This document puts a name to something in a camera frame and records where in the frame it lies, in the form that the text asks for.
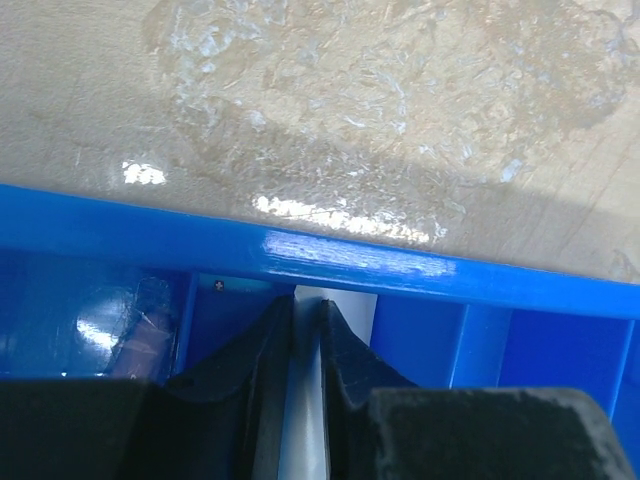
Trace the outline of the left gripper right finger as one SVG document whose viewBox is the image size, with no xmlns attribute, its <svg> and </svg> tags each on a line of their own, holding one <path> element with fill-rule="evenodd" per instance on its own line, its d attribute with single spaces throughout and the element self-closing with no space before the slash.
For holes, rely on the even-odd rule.
<svg viewBox="0 0 640 480">
<path fill-rule="evenodd" d="M 570 388 L 422 389 L 319 306 L 330 479 L 633 479 L 604 411 Z"/>
</svg>

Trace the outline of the white toothpaste tube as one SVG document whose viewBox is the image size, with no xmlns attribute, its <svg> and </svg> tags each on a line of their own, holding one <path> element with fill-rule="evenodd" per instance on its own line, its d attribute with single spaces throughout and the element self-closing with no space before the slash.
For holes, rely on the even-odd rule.
<svg viewBox="0 0 640 480">
<path fill-rule="evenodd" d="M 336 303 L 352 331 L 370 342 L 377 296 L 370 293 L 299 285 L 294 291 L 292 347 L 281 439 L 278 477 L 326 479 L 320 327 L 315 309 Z"/>
</svg>

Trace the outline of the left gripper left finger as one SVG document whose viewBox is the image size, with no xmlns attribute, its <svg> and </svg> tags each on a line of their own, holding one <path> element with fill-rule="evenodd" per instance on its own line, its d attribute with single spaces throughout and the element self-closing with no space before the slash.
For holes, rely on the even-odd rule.
<svg viewBox="0 0 640 480">
<path fill-rule="evenodd" d="M 274 479 L 294 301 L 166 384 L 6 380 L 5 479 Z"/>
</svg>

